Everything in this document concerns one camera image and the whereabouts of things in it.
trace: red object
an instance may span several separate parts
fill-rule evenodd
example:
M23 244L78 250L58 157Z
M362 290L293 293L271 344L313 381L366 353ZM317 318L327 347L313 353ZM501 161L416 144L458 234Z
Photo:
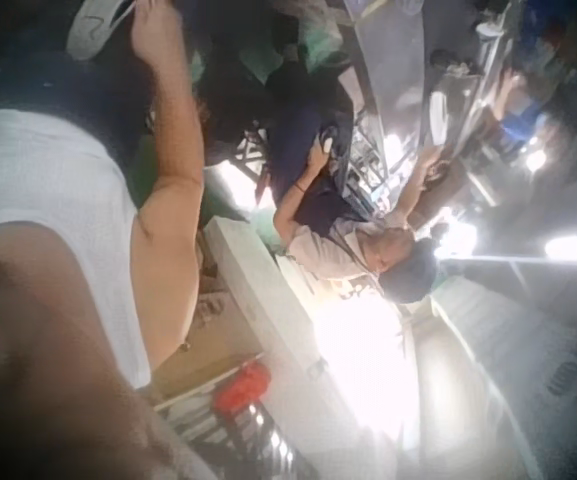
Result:
M237 377L215 396L214 407L222 414L234 415L259 401L270 385L270 372L259 363L246 365Z

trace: dark cap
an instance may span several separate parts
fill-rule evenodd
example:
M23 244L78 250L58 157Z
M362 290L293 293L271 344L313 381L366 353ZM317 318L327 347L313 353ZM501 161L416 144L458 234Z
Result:
M379 276L384 296L399 304L424 298L437 277L437 244L430 238L415 242L410 256Z

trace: man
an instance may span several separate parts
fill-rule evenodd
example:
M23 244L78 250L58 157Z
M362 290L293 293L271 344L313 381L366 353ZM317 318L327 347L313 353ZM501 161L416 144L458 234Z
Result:
M283 104L269 132L268 171L277 205L274 224L283 244L320 278L370 275L379 279L392 300L420 300L435 279L433 245L415 242L406 220L439 151L422 152L397 206L383 224L363 221L325 171L338 137L326 133L330 129L309 88L296 45L298 25L293 21L291 28L287 20L282 30L275 46L283 53L284 64L268 79L268 87Z
M140 211L110 153L127 150L112 120L138 109L90 103L94 64L24 57L37 70L0 99L0 478L214 478L134 391L192 319L203 145L169 1L138 0L131 38L157 110Z

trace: white tank top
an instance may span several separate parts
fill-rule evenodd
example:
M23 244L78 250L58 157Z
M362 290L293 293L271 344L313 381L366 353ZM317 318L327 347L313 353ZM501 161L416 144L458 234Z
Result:
M32 222L59 235L88 282L119 370L150 382L130 279L137 211L105 147L73 124L0 110L0 224Z

